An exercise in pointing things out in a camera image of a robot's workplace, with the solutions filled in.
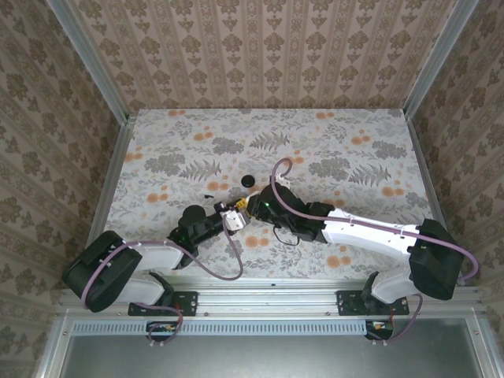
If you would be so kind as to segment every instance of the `table surface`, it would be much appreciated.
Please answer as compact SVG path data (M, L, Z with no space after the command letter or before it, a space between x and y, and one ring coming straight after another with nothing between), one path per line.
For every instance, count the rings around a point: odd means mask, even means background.
M139 112L106 229L126 240L164 239L187 206L201 205L210 215L214 203L267 185L284 157L294 162L291 189L305 202L400 224L432 217L400 109L154 109ZM242 187L246 174L256 179L253 188ZM287 246L256 220L233 239L247 277L364 279L396 265L355 246ZM238 272L223 235L199 253L214 272ZM206 276L196 264L162 273Z

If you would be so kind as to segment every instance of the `damask wallpaper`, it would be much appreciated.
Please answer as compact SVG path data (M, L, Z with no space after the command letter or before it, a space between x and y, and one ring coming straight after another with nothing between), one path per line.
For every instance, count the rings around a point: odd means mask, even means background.
M0 376L26 377L118 125L44 1L0 1Z
M457 241L504 334L504 2L480 0L413 122Z
M130 111L402 108L455 0L69 0Z

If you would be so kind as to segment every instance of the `vent grille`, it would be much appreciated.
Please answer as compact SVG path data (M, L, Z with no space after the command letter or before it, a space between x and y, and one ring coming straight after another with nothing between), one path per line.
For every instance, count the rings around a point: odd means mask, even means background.
M145 335L147 321L75 321L72 335ZM365 321L186 320L180 335L365 335Z

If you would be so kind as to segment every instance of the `black lid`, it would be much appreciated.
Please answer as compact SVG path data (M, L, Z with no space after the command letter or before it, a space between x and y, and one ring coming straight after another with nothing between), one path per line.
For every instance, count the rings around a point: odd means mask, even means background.
M242 185L244 187L253 187L255 185L255 178L252 175L245 175L242 177Z

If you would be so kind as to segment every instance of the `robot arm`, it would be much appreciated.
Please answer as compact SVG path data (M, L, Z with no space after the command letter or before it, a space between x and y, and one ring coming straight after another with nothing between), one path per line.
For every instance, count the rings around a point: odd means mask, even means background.
M321 221L299 217L287 211L278 202L271 185L249 200L247 210L252 217L277 227L288 228L294 235L305 241L360 246L398 261L398 268L378 272L369 277L366 287L370 289L370 292L367 291L365 295L371 295L383 303L393 303L398 298L419 292L441 300L448 300L453 296L463 256L445 246L402 235L402 232L407 232L408 235L426 235L455 244L439 222L426 219L421 226L389 224L357 217L321 202L305 204L292 194L287 186L278 183L276 189L283 201L292 209L313 216L342 220ZM355 221L364 221L358 223L374 224L385 228L397 228L402 231L391 234L355 224Z
M342 221L313 220L293 214L279 203L271 185L246 200L242 198L230 204L215 205L216 212L210 216L206 216L201 206L189 206L167 240L138 243L117 254L84 295L86 306L91 311L98 312L114 302L141 301L147 305L159 303L166 296L169 284L157 275L145 277L145 271L181 269L187 266L191 259L178 247L198 256L198 245L220 234L224 230L224 224L228 233L232 234L246 227L250 223L250 217L287 228L306 242L345 243L397 260L399 267L386 272L375 272L369 277L362 292L366 305L376 300L382 304L393 303L398 298L419 292L437 299L451 299L463 260L461 254L402 233L391 234L353 223L365 221L375 226L397 228L409 232L409 235L426 235L454 243L439 222L425 220L421 226L417 226L388 224L356 217L325 203L305 204L290 191L285 180L283 183L276 183L276 189L292 209L303 214L335 217ZM104 232L70 265L63 275L63 281L82 297L84 288L96 269L102 265L106 256L123 243L125 241L115 232Z

